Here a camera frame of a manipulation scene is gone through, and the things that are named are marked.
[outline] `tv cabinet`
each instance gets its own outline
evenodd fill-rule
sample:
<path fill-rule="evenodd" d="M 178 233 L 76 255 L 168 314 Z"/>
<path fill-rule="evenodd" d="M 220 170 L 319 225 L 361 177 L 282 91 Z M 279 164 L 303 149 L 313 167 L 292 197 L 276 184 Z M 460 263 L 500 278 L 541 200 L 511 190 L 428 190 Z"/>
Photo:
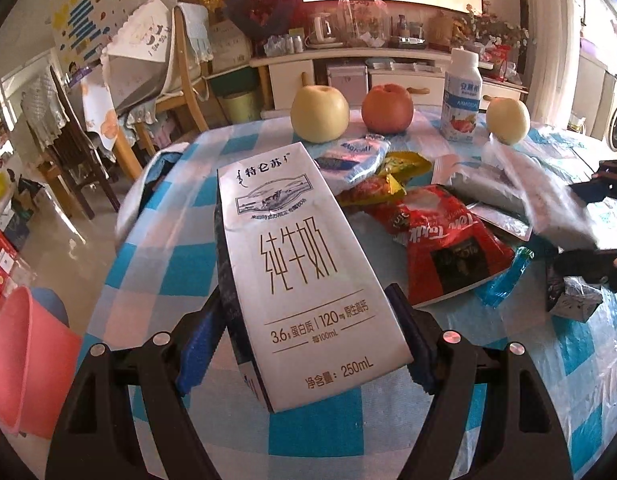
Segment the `tv cabinet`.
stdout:
<path fill-rule="evenodd" d="M 296 92 L 307 84 L 315 84 L 315 67 L 323 66 L 330 60 L 365 60 L 372 57 L 389 57 L 401 62 L 423 62 L 438 67 L 440 72 L 430 73 L 412 70 L 368 69 L 369 86 L 396 83 L 404 87 L 420 89 L 413 94 L 415 105 L 439 105 L 444 92 L 444 73 L 450 66 L 450 54 L 437 50 L 406 50 L 397 48 L 328 48 L 305 50 L 299 54 L 277 57 L 260 57 L 250 60 L 250 66 L 257 68 L 264 95 L 263 118 L 279 117 L 290 113 L 290 106 Z M 522 86 L 484 79 L 483 95 L 508 97 L 522 100 L 528 90 Z M 482 100 L 480 109 L 486 110 L 488 101 Z"/>

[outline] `red apple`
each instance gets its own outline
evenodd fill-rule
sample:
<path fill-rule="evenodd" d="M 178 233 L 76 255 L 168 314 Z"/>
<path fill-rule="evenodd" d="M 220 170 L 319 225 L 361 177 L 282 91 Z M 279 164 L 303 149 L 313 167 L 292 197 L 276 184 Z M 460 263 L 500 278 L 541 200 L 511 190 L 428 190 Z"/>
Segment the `red apple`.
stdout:
<path fill-rule="evenodd" d="M 377 85 L 361 104 L 361 118 L 373 133 L 390 135 L 403 132 L 413 120 L 413 101 L 400 85 Z"/>

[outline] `metal screw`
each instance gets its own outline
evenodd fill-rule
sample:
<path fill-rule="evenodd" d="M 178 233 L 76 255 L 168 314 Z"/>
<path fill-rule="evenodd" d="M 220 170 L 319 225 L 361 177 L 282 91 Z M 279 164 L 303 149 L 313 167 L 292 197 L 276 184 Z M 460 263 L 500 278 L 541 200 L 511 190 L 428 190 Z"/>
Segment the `metal screw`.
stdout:
<path fill-rule="evenodd" d="M 157 346 L 164 346 L 171 340 L 171 335 L 168 332 L 160 332 L 153 336 L 153 343 Z"/>
<path fill-rule="evenodd" d="M 524 353 L 526 352 L 526 349 L 524 348 L 524 345 L 522 345 L 522 343 L 511 343 L 509 345 L 509 350 L 515 355 L 524 355 Z"/>
<path fill-rule="evenodd" d="M 91 355 L 93 357 L 99 357 L 104 352 L 106 352 L 106 346 L 104 346 L 102 343 L 97 343 L 91 346 Z"/>
<path fill-rule="evenodd" d="M 444 341 L 446 341 L 447 343 L 450 343 L 451 345 L 456 345 L 462 340 L 462 336 L 459 335 L 459 333 L 455 332 L 454 330 L 447 330 L 446 332 L 444 332 L 443 337 L 444 337 Z"/>

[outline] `snack package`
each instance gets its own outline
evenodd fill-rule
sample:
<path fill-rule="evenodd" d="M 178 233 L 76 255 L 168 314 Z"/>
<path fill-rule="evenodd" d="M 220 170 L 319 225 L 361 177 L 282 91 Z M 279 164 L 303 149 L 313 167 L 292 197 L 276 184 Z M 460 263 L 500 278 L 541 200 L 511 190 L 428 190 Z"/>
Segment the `snack package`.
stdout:
<path fill-rule="evenodd" d="M 331 192 L 337 196 L 375 174 L 389 148 L 389 140 L 368 134 L 363 139 L 341 140 L 315 161 Z"/>
<path fill-rule="evenodd" d="M 365 211 L 406 245 L 408 298 L 414 306 L 471 290 L 512 264 L 512 249 L 442 187 L 409 190 L 402 202 L 381 206 Z"/>
<path fill-rule="evenodd" d="M 535 253 L 526 247 L 520 247 L 515 252 L 515 259 L 511 268 L 501 273 L 497 278 L 488 283 L 478 286 L 475 295 L 482 300 L 485 306 L 497 308 L 501 302 L 508 298 L 512 289 L 515 288 L 522 274 L 535 257 Z"/>
<path fill-rule="evenodd" d="M 428 173 L 432 164 L 415 152 L 388 152 L 377 174 L 391 174 L 400 184 L 406 184 L 415 176 Z"/>
<path fill-rule="evenodd" d="M 340 206 L 373 205 L 405 197 L 406 191 L 393 175 L 368 177 L 352 189 L 340 193 L 337 202 Z"/>

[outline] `table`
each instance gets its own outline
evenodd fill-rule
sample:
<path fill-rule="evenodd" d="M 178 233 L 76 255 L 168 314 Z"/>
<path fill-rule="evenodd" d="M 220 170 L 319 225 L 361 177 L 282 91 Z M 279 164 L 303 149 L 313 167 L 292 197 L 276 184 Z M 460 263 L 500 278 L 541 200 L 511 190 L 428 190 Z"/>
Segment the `table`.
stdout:
<path fill-rule="evenodd" d="M 484 118 L 473 144 L 451 144 L 438 131 L 439 108 L 419 108 L 394 150 L 410 149 L 429 160 L 447 153 L 479 156 L 486 142 Z M 351 113 L 348 137 L 366 133 Z M 255 153 L 296 142 L 288 118 L 236 124 L 200 136 L 189 147 L 141 213 L 109 272 L 82 346 L 99 341 L 111 348 L 141 345 L 172 330 L 183 314 L 201 308 L 217 283 L 213 211 L 216 170 Z M 600 142 L 534 128 L 519 149 L 541 156 L 554 171 L 586 179 L 594 165 L 612 158 Z M 313 156 L 325 146 L 307 146 Z M 617 203 L 596 206 L 617 219 Z M 350 217 L 383 286 L 406 290 L 406 255 L 368 216 Z M 608 243 L 617 245 L 617 230 Z M 430 306 L 444 329 L 474 344 L 503 348 L 524 343 L 551 394 L 569 443 L 576 477 L 597 460 L 617 431 L 617 295 L 586 324 L 544 311 L 544 264 L 534 262 L 498 308 L 486 308 L 470 292 Z M 138 388 L 131 392 L 136 429 L 148 469 L 164 477 Z M 476 386 L 466 436 L 455 473 L 466 472 L 475 450 L 485 387 Z M 394 480 L 431 404 L 405 368 L 322 402 L 269 415 L 245 386 L 226 333 L 202 384 L 185 398 L 191 420 L 225 479 Z"/>

